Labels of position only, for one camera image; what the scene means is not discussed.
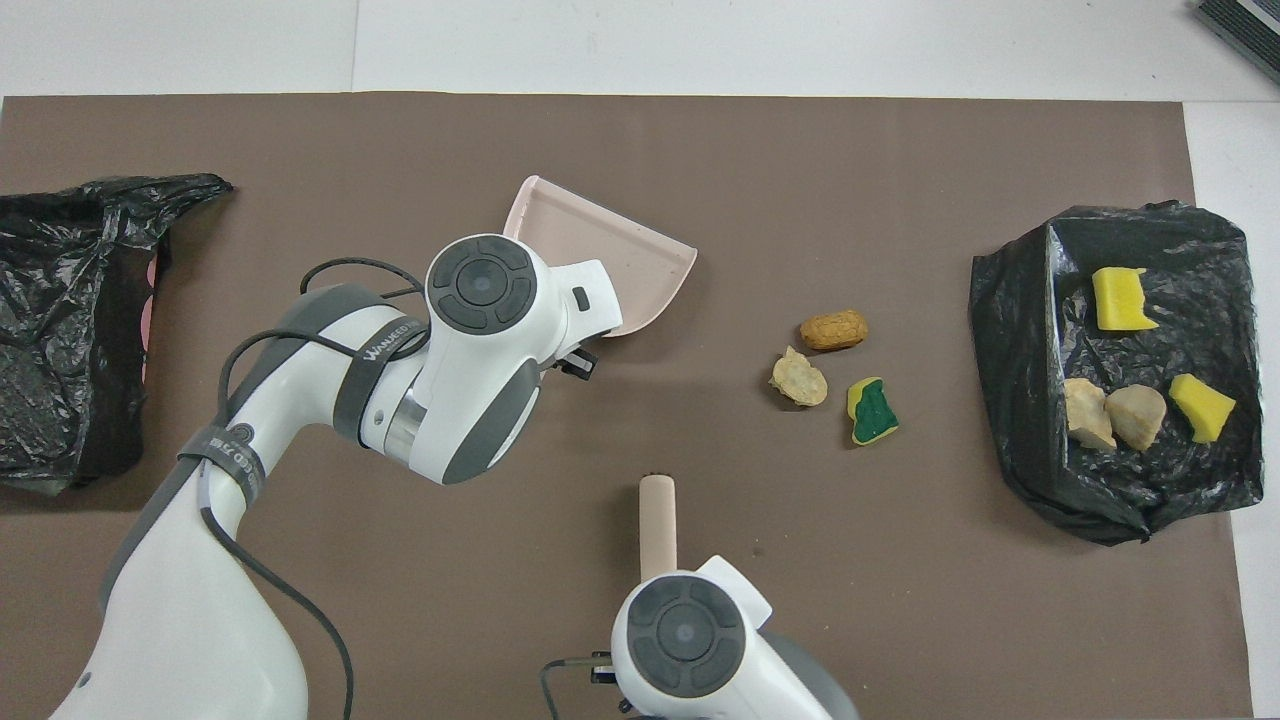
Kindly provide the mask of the beige plastic dustpan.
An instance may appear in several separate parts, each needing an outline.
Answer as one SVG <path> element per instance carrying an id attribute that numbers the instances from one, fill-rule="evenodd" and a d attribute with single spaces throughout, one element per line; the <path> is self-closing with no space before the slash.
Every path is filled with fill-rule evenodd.
<path id="1" fill-rule="evenodd" d="M 653 323 L 689 277 L 698 251 L 558 184 L 530 176 L 521 184 L 503 234 L 548 265 L 599 260 L 620 301 L 622 323 L 609 337 Z"/>

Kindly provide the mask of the beige hand brush black bristles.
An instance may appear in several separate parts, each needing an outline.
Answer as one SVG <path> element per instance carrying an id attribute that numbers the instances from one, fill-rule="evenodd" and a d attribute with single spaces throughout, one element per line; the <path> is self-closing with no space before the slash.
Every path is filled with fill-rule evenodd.
<path id="1" fill-rule="evenodd" d="M 675 479 L 645 475 L 639 483 L 639 569 L 649 582 L 678 569 L 678 529 Z"/>

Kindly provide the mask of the pale round foam lump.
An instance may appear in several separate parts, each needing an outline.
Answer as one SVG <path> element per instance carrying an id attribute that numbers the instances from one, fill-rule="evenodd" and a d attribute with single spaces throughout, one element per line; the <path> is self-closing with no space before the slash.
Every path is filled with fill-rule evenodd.
<path id="1" fill-rule="evenodd" d="M 822 372 L 794 346 L 787 346 L 774 361 L 768 383 L 799 407 L 819 406 L 829 392 Z"/>

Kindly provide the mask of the orange brown bread shaped lump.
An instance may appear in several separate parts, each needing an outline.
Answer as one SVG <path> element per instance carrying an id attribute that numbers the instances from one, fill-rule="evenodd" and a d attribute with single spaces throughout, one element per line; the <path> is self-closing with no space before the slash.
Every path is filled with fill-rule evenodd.
<path id="1" fill-rule="evenodd" d="M 868 320 L 851 307 L 809 316 L 799 327 L 801 341 L 815 352 L 855 347 L 864 342 L 869 333 Z"/>

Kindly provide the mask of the green and yellow sponge piece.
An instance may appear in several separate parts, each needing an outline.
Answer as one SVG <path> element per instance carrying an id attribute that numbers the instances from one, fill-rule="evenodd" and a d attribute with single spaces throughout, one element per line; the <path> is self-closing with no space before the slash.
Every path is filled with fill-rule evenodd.
<path id="1" fill-rule="evenodd" d="M 854 383 L 847 389 L 846 400 L 855 446 L 873 445 L 900 428 L 900 420 L 884 393 L 882 377 L 873 375 Z"/>

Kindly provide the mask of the yellowish foam lump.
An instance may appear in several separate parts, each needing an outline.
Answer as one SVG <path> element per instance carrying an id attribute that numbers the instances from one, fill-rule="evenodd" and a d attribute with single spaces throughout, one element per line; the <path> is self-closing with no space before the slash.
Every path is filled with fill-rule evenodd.
<path id="1" fill-rule="evenodd" d="M 1068 378 L 1062 383 L 1068 414 L 1068 437 L 1080 446 L 1103 454 L 1117 448 L 1105 401 L 1107 395 L 1087 378 Z"/>

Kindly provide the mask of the large notched yellow sponge piece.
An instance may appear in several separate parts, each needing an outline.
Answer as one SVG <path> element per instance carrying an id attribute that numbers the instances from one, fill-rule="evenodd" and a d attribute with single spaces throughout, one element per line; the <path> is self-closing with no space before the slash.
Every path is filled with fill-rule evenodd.
<path id="1" fill-rule="evenodd" d="M 1091 279 L 1094 291 L 1096 320 L 1101 331 L 1138 332 L 1160 328 L 1146 315 L 1142 277 L 1146 268 L 1102 266 Z"/>

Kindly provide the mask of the bulky greyish foam lump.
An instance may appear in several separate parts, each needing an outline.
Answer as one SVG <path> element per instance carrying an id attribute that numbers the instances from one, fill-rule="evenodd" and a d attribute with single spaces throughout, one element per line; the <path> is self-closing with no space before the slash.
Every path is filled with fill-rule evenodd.
<path id="1" fill-rule="evenodd" d="M 1148 451 L 1155 443 L 1167 413 L 1164 396 L 1142 384 L 1115 389 L 1105 398 L 1103 409 L 1114 434 L 1138 452 Z"/>

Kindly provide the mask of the small yellow sponge piece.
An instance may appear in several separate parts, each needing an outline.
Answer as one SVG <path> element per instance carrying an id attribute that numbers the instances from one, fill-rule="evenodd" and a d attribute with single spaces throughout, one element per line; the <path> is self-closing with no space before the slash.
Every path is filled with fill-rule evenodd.
<path id="1" fill-rule="evenodd" d="M 1175 375 L 1169 393 L 1190 423 L 1192 439 L 1201 445 L 1219 441 L 1236 406 L 1234 398 L 1219 392 L 1190 373 Z"/>

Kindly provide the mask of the black bag lined pink bin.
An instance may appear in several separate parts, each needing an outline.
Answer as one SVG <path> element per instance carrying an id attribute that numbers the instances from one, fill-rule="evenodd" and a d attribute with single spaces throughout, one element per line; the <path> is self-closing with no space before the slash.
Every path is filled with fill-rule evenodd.
<path id="1" fill-rule="evenodd" d="M 0 196 L 0 486 L 54 497 L 143 452 L 146 334 L 172 227 L 210 173 Z"/>

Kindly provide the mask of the brown paper table mat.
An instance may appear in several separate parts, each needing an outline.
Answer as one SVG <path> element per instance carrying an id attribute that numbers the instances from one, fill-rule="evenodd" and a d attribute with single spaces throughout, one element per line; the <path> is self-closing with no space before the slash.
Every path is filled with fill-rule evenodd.
<path id="1" fill-rule="evenodd" d="M 173 231 L 146 455 L 55 498 L 0 488 L 0 720 L 45 720 L 110 557 L 214 413 L 225 356 L 330 258 L 421 273 L 541 176 L 698 251 L 675 301 L 549 374 L 493 471 L 416 477 L 303 430 L 243 544 L 337 624 L 355 720 L 547 720 L 538 671 L 604 650 L 637 579 L 637 480 L 675 478 L 682 562 L 718 553 L 865 720 L 1252 712 L 1230 519 L 1112 548 L 1005 486 L 968 324 L 972 259 L 1076 205 L 1194 197 L 1171 104 L 315 94 L 10 97 L 0 193 L 211 172 Z M 809 316 L 870 333 L 809 350 Z M 773 389 L 787 346 L 829 387 Z M 882 377 L 900 428 L 851 441 Z"/>

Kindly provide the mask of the dark ribbed grille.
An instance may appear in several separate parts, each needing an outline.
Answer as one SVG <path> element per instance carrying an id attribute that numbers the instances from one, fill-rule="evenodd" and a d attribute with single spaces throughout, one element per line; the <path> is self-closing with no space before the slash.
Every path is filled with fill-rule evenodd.
<path id="1" fill-rule="evenodd" d="M 1280 86 L 1280 0 L 1194 0 L 1196 18 Z"/>

